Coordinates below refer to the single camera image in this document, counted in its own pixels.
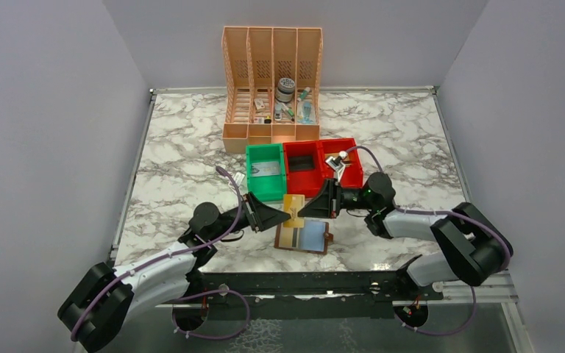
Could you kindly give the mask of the red plastic bin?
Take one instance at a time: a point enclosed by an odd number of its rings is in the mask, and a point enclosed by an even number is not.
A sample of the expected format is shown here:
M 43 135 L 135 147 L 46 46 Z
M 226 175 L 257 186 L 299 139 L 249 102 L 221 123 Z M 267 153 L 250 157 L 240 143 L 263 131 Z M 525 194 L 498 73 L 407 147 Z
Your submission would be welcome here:
M 338 157 L 341 151 L 356 146 L 356 141 L 354 138 L 323 139 L 319 141 L 319 144 L 322 150 L 323 177 L 334 178 L 336 177 L 335 172 L 326 164 L 325 160 L 328 157 Z M 358 152 L 356 150 L 349 152 L 342 163 L 345 165 L 345 169 L 340 179 L 341 185 L 345 188 L 361 188 L 363 186 L 363 166 Z
M 323 184 L 323 160 L 317 140 L 282 145 L 286 169 L 287 194 L 316 196 Z

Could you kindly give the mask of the brown leather card holder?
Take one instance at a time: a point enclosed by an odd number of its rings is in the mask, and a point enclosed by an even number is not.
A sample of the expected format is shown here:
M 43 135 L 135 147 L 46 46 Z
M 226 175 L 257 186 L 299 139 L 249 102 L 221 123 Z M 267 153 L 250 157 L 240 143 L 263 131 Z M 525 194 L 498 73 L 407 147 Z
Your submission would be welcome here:
M 303 227 L 279 225 L 274 248 L 312 254 L 326 254 L 334 236 L 324 221 L 308 220 Z

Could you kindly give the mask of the green plastic bin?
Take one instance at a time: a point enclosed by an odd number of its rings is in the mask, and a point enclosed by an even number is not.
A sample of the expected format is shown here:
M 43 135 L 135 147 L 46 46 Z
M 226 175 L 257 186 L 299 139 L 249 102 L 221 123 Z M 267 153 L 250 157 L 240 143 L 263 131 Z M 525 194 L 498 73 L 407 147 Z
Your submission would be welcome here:
M 246 176 L 248 191 L 261 202 L 281 202 L 287 193 L 283 145 L 247 146 Z

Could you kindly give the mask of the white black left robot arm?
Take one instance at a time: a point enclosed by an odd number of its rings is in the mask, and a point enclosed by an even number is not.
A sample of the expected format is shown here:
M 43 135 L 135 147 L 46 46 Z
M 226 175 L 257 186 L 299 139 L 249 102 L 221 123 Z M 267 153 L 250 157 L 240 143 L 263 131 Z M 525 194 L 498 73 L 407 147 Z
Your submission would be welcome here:
M 237 207 L 225 212 L 203 202 L 194 209 L 187 230 L 167 249 L 129 265 L 92 266 L 62 303 L 57 317 L 73 341 L 88 352 L 97 352 L 123 324 L 149 308 L 172 299 L 198 299 L 202 283 L 190 273 L 216 254 L 215 241 L 247 227 L 255 232 L 268 230 L 289 219 L 288 213 L 260 202 L 253 193 L 240 196 Z

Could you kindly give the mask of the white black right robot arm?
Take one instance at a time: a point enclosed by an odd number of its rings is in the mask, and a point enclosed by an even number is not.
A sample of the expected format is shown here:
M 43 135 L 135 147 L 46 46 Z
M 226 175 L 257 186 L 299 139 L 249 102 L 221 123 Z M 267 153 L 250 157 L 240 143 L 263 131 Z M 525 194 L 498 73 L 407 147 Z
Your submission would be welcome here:
M 365 210 L 364 221 L 374 236 L 434 241 L 439 252 L 415 257 L 398 270 L 396 292 L 413 299 L 434 282 L 460 280 L 477 287 L 506 269 L 514 254 L 511 244 L 476 206 L 462 202 L 451 210 L 410 210 L 395 205 L 391 179 L 375 172 L 362 188 L 344 188 L 326 179 L 318 195 L 299 217 L 336 218 L 342 210 Z

